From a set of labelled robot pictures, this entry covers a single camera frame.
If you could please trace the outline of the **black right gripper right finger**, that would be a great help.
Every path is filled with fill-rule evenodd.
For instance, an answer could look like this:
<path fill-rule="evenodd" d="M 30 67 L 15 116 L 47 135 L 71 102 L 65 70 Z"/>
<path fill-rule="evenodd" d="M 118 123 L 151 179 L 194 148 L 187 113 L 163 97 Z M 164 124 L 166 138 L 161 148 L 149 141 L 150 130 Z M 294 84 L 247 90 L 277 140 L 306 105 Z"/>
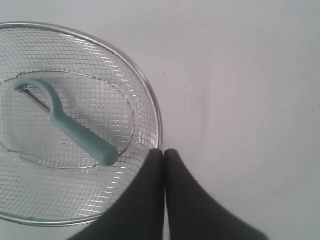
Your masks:
<path fill-rule="evenodd" d="M 164 152 L 166 204 L 172 240 L 266 240 L 268 237 L 215 201 L 175 149 Z"/>

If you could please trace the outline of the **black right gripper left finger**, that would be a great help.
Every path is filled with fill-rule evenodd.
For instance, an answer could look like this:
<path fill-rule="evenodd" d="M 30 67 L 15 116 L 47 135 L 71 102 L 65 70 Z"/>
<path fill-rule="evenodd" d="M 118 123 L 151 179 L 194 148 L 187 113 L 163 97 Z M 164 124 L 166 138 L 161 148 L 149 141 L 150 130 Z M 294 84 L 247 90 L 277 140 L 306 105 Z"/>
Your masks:
<path fill-rule="evenodd" d="M 163 152 L 149 151 L 119 199 L 73 240 L 161 240 L 165 214 Z"/>

